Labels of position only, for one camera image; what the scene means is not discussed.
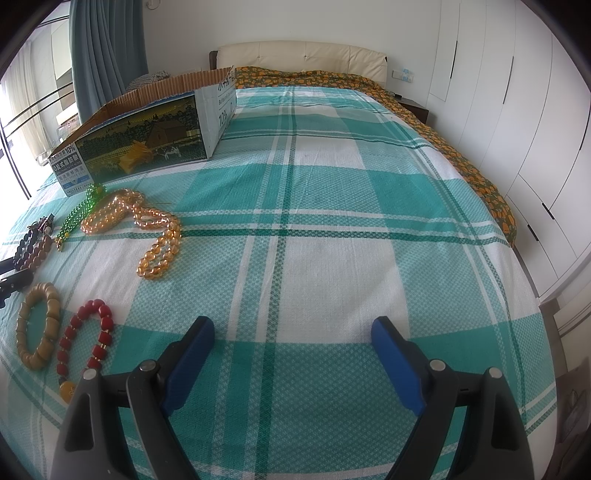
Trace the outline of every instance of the brown nightstand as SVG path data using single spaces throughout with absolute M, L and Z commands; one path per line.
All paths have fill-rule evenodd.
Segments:
M 427 117 L 429 116 L 429 110 L 427 110 L 422 105 L 419 105 L 417 102 L 409 99 L 409 98 L 395 98 L 395 100 L 400 103 L 406 110 L 410 110 L 414 115 L 424 124 L 427 123 Z

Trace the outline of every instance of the cream leather headboard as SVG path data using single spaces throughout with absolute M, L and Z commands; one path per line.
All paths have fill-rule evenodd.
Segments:
M 262 67 L 282 72 L 354 73 L 386 85 L 386 55 L 367 48 L 311 41 L 257 41 L 220 47 L 217 68 Z

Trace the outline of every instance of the yellow pendant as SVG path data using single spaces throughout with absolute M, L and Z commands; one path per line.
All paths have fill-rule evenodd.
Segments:
M 74 390 L 76 389 L 76 384 L 74 382 L 70 382 L 66 380 L 64 383 L 60 385 L 60 397 L 63 399 L 64 402 L 69 404 L 74 396 Z

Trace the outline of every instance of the cardboard box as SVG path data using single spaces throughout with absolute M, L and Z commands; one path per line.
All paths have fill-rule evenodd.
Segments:
M 207 160 L 235 109 L 233 68 L 170 77 L 104 105 L 49 162 L 69 197 L 93 182 Z

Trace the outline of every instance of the orange floral fabric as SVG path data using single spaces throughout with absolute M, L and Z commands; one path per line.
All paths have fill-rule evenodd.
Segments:
M 413 113 L 398 103 L 394 96 L 373 80 L 349 73 L 334 73 L 315 70 L 313 72 L 278 72 L 259 67 L 238 67 L 236 69 L 236 88 L 310 86 L 332 87 L 356 90 L 365 93 L 395 113 L 419 135 L 428 140 L 445 156 L 460 175 L 468 182 L 487 206 L 492 217 L 505 234 L 510 246 L 515 243 L 517 226 L 515 218 L 505 199 L 496 187 L 480 171 L 435 130 L 421 123 Z

